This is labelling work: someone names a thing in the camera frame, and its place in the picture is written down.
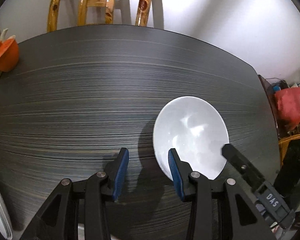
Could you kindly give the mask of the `white floral bowl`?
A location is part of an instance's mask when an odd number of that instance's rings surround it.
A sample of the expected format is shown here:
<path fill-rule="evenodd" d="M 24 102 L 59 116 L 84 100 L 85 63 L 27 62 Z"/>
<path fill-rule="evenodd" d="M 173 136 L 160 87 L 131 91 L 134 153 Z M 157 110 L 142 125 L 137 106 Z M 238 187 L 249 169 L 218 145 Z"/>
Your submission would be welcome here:
<path fill-rule="evenodd" d="M 222 147 L 229 143 L 226 124 L 207 101 L 182 96 L 168 102 L 158 114 L 153 128 L 155 158 L 162 172 L 172 178 L 168 152 L 174 148 L 182 161 L 210 180 L 226 165 Z"/>

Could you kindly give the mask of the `red plastic bag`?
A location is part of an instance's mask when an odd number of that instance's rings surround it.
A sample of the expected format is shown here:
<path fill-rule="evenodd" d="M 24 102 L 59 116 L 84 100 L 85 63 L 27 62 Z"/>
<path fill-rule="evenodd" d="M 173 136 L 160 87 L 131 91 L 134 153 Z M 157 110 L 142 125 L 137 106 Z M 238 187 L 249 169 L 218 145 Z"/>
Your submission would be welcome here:
<path fill-rule="evenodd" d="M 300 87 L 286 88 L 275 94 L 277 110 L 288 131 L 300 123 Z"/>

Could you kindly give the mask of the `orange lidded cup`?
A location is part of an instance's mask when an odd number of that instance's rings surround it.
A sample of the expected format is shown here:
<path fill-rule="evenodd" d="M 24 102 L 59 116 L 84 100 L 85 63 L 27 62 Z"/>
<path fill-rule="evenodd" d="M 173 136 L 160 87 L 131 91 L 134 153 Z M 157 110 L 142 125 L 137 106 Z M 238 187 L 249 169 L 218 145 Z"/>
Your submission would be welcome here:
<path fill-rule="evenodd" d="M 19 47 L 15 35 L 0 42 L 0 71 L 10 72 L 19 61 Z"/>

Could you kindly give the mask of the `wooden chair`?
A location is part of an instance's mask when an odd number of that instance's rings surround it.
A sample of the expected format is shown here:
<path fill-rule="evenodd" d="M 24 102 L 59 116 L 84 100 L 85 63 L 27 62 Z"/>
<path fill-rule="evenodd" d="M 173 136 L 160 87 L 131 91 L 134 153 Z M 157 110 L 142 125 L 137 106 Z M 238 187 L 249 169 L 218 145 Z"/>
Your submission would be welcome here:
<path fill-rule="evenodd" d="M 47 32 L 57 30 L 59 5 L 61 0 L 51 0 L 47 17 Z M 139 0 L 135 25 L 145 27 L 149 18 L 152 0 Z M 115 0 L 79 0 L 77 25 L 86 25 L 87 10 L 90 7 L 105 9 L 105 24 L 113 24 Z"/>

